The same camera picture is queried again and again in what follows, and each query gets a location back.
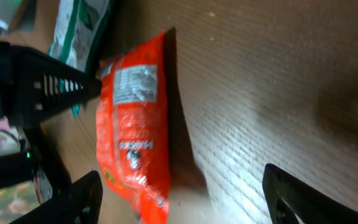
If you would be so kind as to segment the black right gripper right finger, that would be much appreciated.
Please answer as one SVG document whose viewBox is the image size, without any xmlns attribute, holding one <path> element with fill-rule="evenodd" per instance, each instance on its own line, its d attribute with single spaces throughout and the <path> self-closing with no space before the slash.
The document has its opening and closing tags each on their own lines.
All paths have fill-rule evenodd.
<svg viewBox="0 0 358 224">
<path fill-rule="evenodd" d="M 325 196 L 274 164 L 262 181 L 270 217 L 284 223 L 358 223 L 358 212 Z"/>
</svg>

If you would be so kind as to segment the red snack bag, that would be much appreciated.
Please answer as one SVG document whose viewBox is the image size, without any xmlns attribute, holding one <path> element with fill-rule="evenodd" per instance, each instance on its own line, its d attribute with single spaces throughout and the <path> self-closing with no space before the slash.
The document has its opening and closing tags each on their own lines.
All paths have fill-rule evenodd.
<svg viewBox="0 0 358 224">
<path fill-rule="evenodd" d="M 166 223 L 168 108 L 161 33 L 125 55 L 103 60 L 96 110 L 96 157 L 107 186 L 142 223 Z"/>
</svg>

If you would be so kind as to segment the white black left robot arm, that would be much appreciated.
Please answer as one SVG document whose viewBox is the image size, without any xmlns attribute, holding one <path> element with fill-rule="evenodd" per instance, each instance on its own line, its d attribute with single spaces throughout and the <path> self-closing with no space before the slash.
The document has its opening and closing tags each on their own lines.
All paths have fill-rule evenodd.
<svg viewBox="0 0 358 224">
<path fill-rule="evenodd" d="M 71 179 L 46 142 L 40 124 L 101 92 L 101 81 L 32 47 L 0 41 L 0 119 L 23 130 L 19 152 L 0 156 L 0 189 L 26 181 L 38 183 L 44 172 L 52 195 Z"/>
</svg>

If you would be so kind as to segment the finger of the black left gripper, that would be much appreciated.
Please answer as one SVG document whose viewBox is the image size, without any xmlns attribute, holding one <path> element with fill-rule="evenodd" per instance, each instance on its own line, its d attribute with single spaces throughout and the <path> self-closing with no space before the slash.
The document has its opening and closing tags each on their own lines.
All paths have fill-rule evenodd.
<svg viewBox="0 0 358 224">
<path fill-rule="evenodd" d="M 30 47 L 12 46 L 14 92 L 10 124 L 42 121 L 99 96 L 101 81 Z"/>
</svg>

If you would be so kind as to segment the green white packet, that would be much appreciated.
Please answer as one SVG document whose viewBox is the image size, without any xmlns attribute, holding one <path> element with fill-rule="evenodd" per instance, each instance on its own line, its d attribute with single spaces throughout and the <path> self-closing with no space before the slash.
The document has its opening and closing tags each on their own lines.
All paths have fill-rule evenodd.
<svg viewBox="0 0 358 224">
<path fill-rule="evenodd" d="M 113 0 L 60 0 L 48 55 L 90 74 Z"/>
</svg>

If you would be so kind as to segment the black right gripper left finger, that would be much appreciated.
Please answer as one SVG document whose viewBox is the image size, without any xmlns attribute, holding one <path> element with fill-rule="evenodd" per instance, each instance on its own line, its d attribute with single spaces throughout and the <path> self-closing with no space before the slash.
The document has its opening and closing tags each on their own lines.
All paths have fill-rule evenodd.
<svg viewBox="0 0 358 224">
<path fill-rule="evenodd" d="M 12 224 L 97 223 L 102 198 L 101 178 L 93 170 Z"/>
</svg>

